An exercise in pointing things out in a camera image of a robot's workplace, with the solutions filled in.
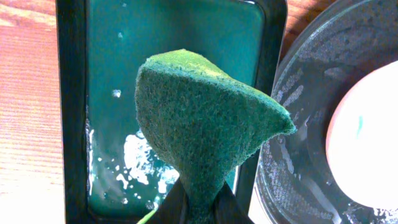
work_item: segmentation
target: green tray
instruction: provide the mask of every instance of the green tray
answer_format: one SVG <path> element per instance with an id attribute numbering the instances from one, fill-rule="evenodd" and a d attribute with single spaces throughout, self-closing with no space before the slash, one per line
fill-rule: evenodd
<path id="1" fill-rule="evenodd" d="M 136 222 L 176 180 L 136 123 L 147 57 L 185 48 L 270 94 L 286 13 L 283 0 L 57 1 L 67 223 Z M 246 213 L 257 162 L 227 180 Z"/>

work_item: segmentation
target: wooden surface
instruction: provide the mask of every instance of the wooden surface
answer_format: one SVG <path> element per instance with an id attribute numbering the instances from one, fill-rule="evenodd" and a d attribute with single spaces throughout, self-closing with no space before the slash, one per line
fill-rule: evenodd
<path id="1" fill-rule="evenodd" d="M 288 0 L 282 55 L 334 0 Z M 63 223 L 55 0 L 0 0 L 0 223 Z"/>

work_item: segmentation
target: green sponge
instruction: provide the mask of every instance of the green sponge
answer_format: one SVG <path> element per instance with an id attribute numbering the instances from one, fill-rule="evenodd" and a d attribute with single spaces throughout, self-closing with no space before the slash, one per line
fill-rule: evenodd
<path id="1" fill-rule="evenodd" d="M 228 173 L 264 141 L 295 131 L 272 98 L 184 49 L 148 58 L 135 94 L 144 136 L 180 173 L 191 223 L 212 223 L 211 206 Z"/>

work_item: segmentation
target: rectangular tray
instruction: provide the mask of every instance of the rectangular tray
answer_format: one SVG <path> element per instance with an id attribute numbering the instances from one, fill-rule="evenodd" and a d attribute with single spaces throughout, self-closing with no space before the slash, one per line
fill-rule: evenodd
<path id="1" fill-rule="evenodd" d="M 271 94 L 279 62 L 280 46 L 287 17 L 285 0 L 246 1 L 264 11 L 265 23 L 254 87 Z M 109 219 L 92 215 L 88 209 L 88 160 L 86 139 L 88 88 L 87 1 L 57 2 L 58 51 L 63 131 L 66 223 L 131 223 L 142 217 Z M 240 166 L 236 198 L 247 213 L 256 176 L 257 152 Z"/>

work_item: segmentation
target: black tray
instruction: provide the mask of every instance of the black tray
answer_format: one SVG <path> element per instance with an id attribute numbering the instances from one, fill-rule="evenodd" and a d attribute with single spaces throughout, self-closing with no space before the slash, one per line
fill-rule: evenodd
<path id="1" fill-rule="evenodd" d="M 179 2 L 185 4 L 187 1 L 179 0 Z M 89 58 L 87 17 L 90 8 L 87 1 L 58 0 L 56 3 L 66 223 L 135 223 L 142 217 L 122 219 L 101 217 L 92 215 L 88 209 L 88 140 L 86 137 L 88 108 L 86 106 Z M 286 2 L 284 0 L 253 0 L 245 1 L 245 3 L 257 4 L 264 13 L 265 24 L 254 86 L 270 95 L 287 17 Z M 234 58 L 234 62 L 239 63 L 239 58 Z M 246 213 L 249 210 L 258 155 L 257 152 L 239 168 L 235 194 Z"/>
<path id="2" fill-rule="evenodd" d="M 350 200 L 325 154 L 331 116 L 347 91 L 396 60 L 396 0 L 337 1 L 296 39 L 277 69 L 272 97 L 291 112 L 298 132 L 263 145 L 257 171 L 257 193 L 273 223 L 398 223 L 398 210 Z"/>

